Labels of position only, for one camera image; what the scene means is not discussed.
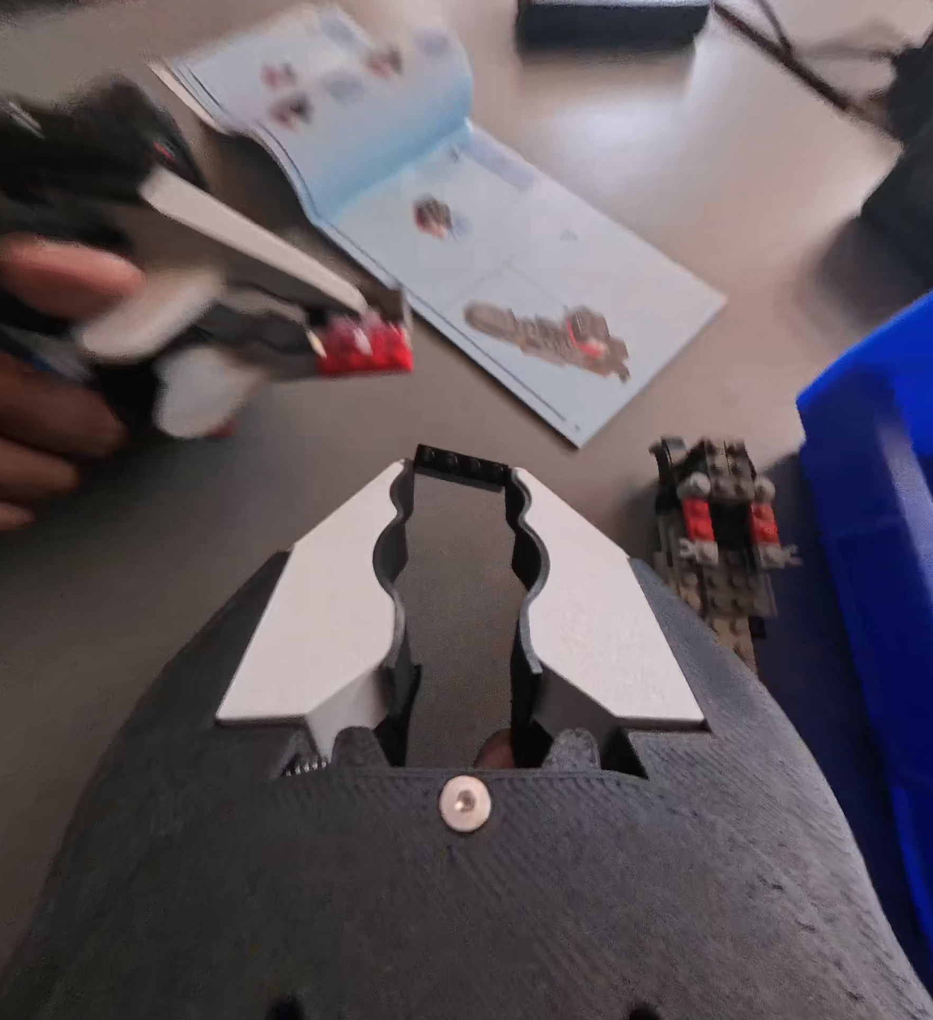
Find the grey and red brick model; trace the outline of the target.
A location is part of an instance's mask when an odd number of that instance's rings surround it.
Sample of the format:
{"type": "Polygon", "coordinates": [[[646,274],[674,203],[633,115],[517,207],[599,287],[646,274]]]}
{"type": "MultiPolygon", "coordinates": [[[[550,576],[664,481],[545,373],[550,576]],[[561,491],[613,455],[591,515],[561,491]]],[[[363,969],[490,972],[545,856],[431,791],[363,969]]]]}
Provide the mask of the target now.
{"type": "Polygon", "coordinates": [[[777,618],[772,574],[804,564],[780,539],[775,486],[742,440],[662,437],[657,468],[654,568],[715,641],[758,674],[757,645],[777,618]]]}

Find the open instruction booklet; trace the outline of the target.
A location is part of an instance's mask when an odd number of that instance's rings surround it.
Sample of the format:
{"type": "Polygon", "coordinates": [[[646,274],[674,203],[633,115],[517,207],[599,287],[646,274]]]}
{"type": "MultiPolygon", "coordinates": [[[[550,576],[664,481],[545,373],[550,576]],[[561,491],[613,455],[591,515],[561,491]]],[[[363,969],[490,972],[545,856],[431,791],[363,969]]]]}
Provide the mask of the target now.
{"type": "Polygon", "coordinates": [[[296,8],[154,71],[266,152],[315,230],[576,448],[726,304],[476,126],[443,26],[381,41],[336,7],[296,8]]]}

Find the person's left hand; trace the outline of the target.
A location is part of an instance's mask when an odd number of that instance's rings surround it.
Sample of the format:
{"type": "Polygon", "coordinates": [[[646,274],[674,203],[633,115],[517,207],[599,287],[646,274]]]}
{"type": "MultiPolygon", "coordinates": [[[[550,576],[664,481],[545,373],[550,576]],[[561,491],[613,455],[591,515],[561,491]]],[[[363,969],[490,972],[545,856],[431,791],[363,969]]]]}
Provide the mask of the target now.
{"type": "MultiPolygon", "coordinates": [[[[138,293],[141,270],[114,253],[39,236],[0,237],[0,293],[58,320],[88,319],[138,293]]],[[[80,460],[113,454],[128,432],[93,389],[0,350],[0,532],[77,487],[80,460]]]]}

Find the blue plastic bin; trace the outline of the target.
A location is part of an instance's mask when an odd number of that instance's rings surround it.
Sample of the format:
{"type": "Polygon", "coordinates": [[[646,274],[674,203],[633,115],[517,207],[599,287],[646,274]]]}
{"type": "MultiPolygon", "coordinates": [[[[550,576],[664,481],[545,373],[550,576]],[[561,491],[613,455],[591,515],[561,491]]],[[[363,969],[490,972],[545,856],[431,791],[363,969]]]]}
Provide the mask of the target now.
{"type": "Polygon", "coordinates": [[[933,969],[933,291],[797,398],[801,464],[933,969]]]}

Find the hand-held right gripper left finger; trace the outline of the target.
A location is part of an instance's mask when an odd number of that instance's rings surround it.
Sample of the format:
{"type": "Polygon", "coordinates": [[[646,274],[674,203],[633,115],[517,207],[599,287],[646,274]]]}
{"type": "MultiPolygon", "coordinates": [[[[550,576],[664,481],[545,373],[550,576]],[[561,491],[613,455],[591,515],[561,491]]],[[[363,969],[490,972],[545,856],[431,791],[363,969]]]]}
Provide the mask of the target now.
{"type": "Polygon", "coordinates": [[[326,760],[348,729],[405,727],[421,678],[396,589],[413,499],[413,465],[395,461],[295,542],[219,725],[302,726],[326,760]]]}

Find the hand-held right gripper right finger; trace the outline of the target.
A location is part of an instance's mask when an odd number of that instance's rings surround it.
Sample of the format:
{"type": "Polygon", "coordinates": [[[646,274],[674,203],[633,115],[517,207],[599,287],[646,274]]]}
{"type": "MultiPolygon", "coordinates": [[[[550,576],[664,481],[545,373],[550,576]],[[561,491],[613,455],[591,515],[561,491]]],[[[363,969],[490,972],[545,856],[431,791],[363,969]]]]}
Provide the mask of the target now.
{"type": "Polygon", "coordinates": [[[550,738],[583,730],[705,733],[705,713],[626,551],[524,468],[510,469],[512,568],[524,585],[517,638],[524,724],[550,738]]]}

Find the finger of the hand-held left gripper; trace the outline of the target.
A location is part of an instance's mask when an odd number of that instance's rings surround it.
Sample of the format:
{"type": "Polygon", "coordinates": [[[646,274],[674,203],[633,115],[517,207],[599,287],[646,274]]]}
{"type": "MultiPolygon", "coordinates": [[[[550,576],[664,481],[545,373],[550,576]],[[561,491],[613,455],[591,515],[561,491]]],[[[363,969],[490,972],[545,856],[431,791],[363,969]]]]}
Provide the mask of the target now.
{"type": "Polygon", "coordinates": [[[258,287],[230,287],[194,325],[194,338],[280,380],[321,374],[320,309],[306,310],[258,287]]]}
{"type": "Polygon", "coordinates": [[[345,311],[360,314],[369,307],[358,288],[332,269],[167,169],[152,172],[140,185],[138,196],[174,223],[307,287],[315,297],[345,311]]]}

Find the black plate brick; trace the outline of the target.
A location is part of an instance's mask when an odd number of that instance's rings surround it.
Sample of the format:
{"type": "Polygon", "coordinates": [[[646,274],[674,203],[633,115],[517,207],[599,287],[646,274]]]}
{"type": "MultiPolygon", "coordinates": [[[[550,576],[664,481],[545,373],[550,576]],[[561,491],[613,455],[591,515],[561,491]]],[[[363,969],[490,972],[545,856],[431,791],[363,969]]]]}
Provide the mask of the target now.
{"type": "Polygon", "coordinates": [[[504,463],[426,444],[417,446],[412,464],[417,474],[488,491],[503,491],[511,479],[504,463]]]}

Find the red and clear brick assembly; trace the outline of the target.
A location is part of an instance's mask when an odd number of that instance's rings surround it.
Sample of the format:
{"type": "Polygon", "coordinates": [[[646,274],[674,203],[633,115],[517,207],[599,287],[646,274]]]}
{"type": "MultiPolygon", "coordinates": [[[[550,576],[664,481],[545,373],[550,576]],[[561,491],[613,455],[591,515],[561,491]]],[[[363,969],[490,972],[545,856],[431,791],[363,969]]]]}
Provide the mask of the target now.
{"type": "Polygon", "coordinates": [[[364,316],[331,315],[313,330],[319,350],[315,374],[402,376],[414,368],[409,325],[376,312],[364,316]]]}

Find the long black box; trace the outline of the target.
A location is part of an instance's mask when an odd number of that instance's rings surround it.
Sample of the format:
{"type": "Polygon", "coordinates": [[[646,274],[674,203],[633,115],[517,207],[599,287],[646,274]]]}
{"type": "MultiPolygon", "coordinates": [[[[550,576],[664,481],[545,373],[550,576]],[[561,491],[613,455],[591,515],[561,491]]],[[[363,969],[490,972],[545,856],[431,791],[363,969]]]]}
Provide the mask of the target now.
{"type": "Polygon", "coordinates": [[[676,50],[694,43],[710,1],[519,1],[518,47],[676,50]]]}

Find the grey-brown desk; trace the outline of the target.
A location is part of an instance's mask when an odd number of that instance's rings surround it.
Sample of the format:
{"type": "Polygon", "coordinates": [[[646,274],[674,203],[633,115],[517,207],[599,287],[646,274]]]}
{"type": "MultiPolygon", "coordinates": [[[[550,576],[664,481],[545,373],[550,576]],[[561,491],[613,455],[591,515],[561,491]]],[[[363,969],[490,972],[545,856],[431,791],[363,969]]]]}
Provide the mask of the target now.
{"type": "Polygon", "coordinates": [[[0,972],[87,779],[162,667],[270,554],[418,443],[529,470],[638,557],[663,435],[744,440],[804,566],[775,580],[762,681],[854,829],[895,935],[928,969],[877,748],[816,538],[795,399],[923,292],[856,222],[901,148],[728,26],[679,55],[535,53],[515,2],[342,2],[391,38],[437,21],[473,119],[727,297],[714,322],[575,450],[420,325],[413,376],[270,389],[226,440],[156,444],[0,537],[0,972]]]}

